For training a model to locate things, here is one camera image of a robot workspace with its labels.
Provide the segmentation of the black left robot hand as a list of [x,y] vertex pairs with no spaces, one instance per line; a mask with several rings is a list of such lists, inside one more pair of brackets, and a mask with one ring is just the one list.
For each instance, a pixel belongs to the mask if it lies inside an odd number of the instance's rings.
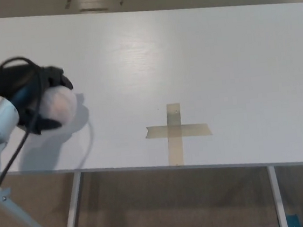
[[37,120],[31,130],[32,134],[39,135],[42,131],[69,124],[77,111],[78,100],[64,70],[47,66],[38,67],[37,71],[28,64],[0,70],[0,97],[16,107],[18,127],[23,130],[32,121],[38,97],[41,97]]

